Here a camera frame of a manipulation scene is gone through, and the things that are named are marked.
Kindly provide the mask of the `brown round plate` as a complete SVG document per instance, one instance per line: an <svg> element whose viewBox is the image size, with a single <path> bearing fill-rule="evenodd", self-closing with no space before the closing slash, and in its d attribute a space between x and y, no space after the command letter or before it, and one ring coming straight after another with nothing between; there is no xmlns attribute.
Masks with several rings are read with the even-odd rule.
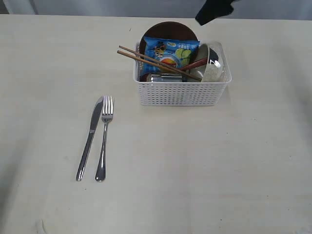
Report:
<svg viewBox="0 0 312 234"><path fill-rule="evenodd" d="M144 54L146 47L144 37L159 39L197 40L195 33L189 27L174 21L161 22L149 28L143 35L139 44L139 52L141 54Z"/></svg>

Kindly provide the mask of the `blue chips bag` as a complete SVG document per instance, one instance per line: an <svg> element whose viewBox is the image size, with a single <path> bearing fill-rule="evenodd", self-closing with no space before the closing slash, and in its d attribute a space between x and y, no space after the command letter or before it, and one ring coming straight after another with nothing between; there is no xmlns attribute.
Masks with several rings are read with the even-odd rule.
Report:
<svg viewBox="0 0 312 234"><path fill-rule="evenodd" d="M143 37L146 42L144 55L174 68L190 64L200 41Z"/></svg>

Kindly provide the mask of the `silver metal fork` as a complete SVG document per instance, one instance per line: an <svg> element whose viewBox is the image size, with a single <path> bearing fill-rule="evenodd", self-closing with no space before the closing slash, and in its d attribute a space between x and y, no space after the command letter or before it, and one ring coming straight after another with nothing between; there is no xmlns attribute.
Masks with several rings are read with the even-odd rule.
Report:
<svg viewBox="0 0 312 234"><path fill-rule="evenodd" d="M114 116L114 101L112 96L103 97L103 109L101 120L103 122L103 138L100 151L100 158L97 166L97 171L95 175L95 180L97 182L103 182L106 178L106 142L107 142L107 132L108 125L113 120Z"/></svg>

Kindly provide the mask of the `silver table knife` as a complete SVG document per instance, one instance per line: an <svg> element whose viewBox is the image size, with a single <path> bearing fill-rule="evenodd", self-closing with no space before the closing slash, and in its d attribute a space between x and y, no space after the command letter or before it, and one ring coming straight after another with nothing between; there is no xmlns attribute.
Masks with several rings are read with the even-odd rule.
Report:
<svg viewBox="0 0 312 234"><path fill-rule="evenodd" d="M87 141L86 141L86 144L82 153L82 157L78 166L78 171L76 174L76 181L81 181L83 178L85 166L87 163L87 159L88 159L88 155L91 149L95 131L98 125L99 117L101 116L101 113L102 113L102 108L103 108L103 97L100 97L95 104L95 107L93 109L93 113L91 116L89 133L88 133Z"/></svg>

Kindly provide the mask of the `reddish brown wooden spoon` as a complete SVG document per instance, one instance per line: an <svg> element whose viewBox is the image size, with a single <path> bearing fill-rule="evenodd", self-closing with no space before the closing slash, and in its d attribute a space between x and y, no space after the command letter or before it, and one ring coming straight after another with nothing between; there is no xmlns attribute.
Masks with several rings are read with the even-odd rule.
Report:
<svg viewBox="0 0 312 234"><path fill-rule="evenodd" d="M207 64L207 60L208 60L207 57L202 58L202 59L197 60L197 61L195 61L195 62L193 62L191 64L188 64L186 66L181 67L180 70L181 71L186 71L186 70L191 70L191 69L194 69L194 68L206 65Z"/></svg>

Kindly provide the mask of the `white bowl dark rim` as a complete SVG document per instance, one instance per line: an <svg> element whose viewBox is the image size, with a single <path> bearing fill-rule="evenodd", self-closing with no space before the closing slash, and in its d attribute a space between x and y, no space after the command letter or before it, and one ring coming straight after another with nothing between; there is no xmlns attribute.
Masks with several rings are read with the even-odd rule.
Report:
<svg viewBox="0 0 312 234"><path fill-rule="evenodd" d="M190 74L201 78L201 82L219 82L223 71L221 55L210 44L204 43L198 48L195 62L201 59L207 59L207 62L199 67L192 68Z"/></svg>

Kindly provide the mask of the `white perforated plastic basket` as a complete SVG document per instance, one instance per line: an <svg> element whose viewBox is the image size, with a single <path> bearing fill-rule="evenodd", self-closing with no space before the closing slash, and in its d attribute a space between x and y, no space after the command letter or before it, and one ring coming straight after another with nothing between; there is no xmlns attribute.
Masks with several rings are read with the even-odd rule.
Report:
<svg viewBox="0 0 312 234"><path fill-rule="evenodd" d="M218 82L140 82L143 63L134 62L133 79L143 106L214 106L232 81L232 75L220 42L211 41L212 48L221 60L222 72Z"/></svg>

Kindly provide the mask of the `shiny metal container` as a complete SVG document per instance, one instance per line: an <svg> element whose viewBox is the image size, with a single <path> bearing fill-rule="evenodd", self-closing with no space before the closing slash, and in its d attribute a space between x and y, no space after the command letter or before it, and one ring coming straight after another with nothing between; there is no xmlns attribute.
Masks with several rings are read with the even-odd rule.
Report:
<svg viewBox="0 0 312 234"><path fill-rule="evenodd" d="M174 73L147 73L141 76L140 82L182 82L183 76Z"/></svg>

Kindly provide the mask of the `upper wooden chopstick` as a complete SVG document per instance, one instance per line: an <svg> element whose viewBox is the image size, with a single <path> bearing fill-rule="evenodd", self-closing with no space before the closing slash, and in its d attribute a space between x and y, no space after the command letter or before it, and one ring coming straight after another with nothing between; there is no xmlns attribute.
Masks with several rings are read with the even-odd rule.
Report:
<svg viewBox="0 0 312 234"><path fill-rule="evenodd" d="M161 64L161 65L164 65L164 66L167 65L167 64L165 64L165 63L163 63L163 62L161 62L161 61L159 61L159 60L156 60L156 59L151 58L151 57L149 57L149 56L147 56L147 55L144 55L144 54L141 54L141 53L136 52L136 51L134 51L134 50L131 50L131 49L129 49L129 48L126 48L126 47L123 47L123 46L119 46L119 48L122 49L122 50L120 50L120 51L123 51L123 52L125 52L125 53L130 54L130 55L139 57L139 58L141 58L141 59L146 59L146 60L151 61L151 62L160 62L160 64Z"/></svg>

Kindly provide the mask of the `wooden chopstick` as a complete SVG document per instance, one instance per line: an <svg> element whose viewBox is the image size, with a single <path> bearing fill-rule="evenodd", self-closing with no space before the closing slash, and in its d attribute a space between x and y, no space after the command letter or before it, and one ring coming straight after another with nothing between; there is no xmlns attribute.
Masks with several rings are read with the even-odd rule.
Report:
<svg viewBox="0 0 312 234"><path fill-rule="evenodd" d="M166 70L166 71L169 71L169 72L176 72L176 73L179 73L179 74L182 74L182 75L185 75L189 78L192 78L192 79L195 79L197 81L201 81L202 79L201 78L198 78L196 76L193 76L191 74L188 74L184 71L181 71L181 70L178 70L176 68L173 68L173 67L170 67L169 65L161 65L160 62L151 62L151 61L148 61L146 59L141 59L139 57L136 57L136 56L133 56L133 55L130 55L128 53L125 53L123 51L120 51L120 50L117 50L117 53L120 54L120 55L123 55L123 56L126 56L128 58L131 58L131 59L134 59L134 60L137 60L137 61L140 61L142 63L146 63L146 64L149 64L151 66L154 66L154 67L158 67L158 68L161 68L163 70Z"/></svg>
<svg viewBox="0 0 312 234"><path fill-rule="evenodd" d="M167 64L165 64L165 63L163 63L163 62L161 62L161 61L159 61L159 60L156 60L156 59L151 58L151 57L149 57L149 56L147 56L147 55L144 55L144 54L141 54L141 53L136 52L136 51L134 51L134 50L131 50L131 49L129 49L129 48L126 48L126 47L123 47L123 46L119 46L119 48L122 49L122 50L120 50L120 51L123 51L123 52L125 52L125 53L130 54L130 55L139 57L139 58L141 58L141 59L146 59L146 60L151 61L151 62L160 62L160 64L161 64L161 65L164 65L164 66L167 65Z"/></svg>

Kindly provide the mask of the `lower wooden chopstick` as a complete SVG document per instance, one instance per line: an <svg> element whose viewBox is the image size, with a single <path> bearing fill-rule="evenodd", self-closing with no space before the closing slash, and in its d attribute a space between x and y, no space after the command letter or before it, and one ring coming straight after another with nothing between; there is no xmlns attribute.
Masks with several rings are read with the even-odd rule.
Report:
<svg viewBox="0 0 312 234"><path fill-rule="evenodd" d="M179 74L182 74L182 75L185 75L189 78L192 78L192 79L195 79L197 81L201 81L202 79L201 78L198 78L196 76L193 76L191 74L188 74L184 71L181 71L181 70L178 70L176 68L173 68L173 67L170 67L169 65L161 65L160 62L151 62L151 61L148 61L146 59L141 59L139 57L136 57L136 56L133 56L133 55L130 55L128 53L125 53L123 51L120 51L120 50L117 50L117 53L120 54L120 55L123 55L123 56L126 56L128 58L131 58L131 59L134 59L134 60L137 60L137 61L140 61L142 63L146 63L146 64L149 64L151 66L154 66L154 67L158 67L158 68L161 68L163 70L166 70L166 71L169 71L169 72L176 72L176 73L179 73Z"/></svg>

